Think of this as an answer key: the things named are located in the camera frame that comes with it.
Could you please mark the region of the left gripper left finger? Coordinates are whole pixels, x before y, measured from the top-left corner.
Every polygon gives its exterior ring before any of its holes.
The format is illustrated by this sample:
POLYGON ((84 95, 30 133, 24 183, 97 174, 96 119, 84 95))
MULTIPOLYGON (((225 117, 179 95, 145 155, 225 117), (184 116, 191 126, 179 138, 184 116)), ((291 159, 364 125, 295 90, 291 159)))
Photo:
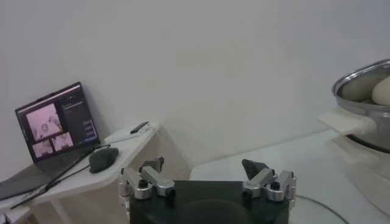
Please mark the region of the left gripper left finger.
POLYGON ((163 176, 161 169, 164 158, 145 161, 135 170, 131 167, 122 168, 118 175, 118 193, 121 198, 132 195, 138 200, 152 197, 153 190, 158 196, 172 199, 176 196, 175 182, 163 176))

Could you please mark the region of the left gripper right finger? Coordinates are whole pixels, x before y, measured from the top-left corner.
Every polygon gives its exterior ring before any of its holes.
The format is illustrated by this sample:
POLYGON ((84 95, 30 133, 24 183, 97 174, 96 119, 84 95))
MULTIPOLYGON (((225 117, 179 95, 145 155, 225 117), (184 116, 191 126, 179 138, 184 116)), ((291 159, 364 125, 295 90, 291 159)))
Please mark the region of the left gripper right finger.
POLYGON ((243 195, 249 199, 259 198, 262 195, 270 201, 295 201, 296 176, 290 170, 277 173, 265 163, 243 159, 241 164, 248 177, 243 182, 243 195))

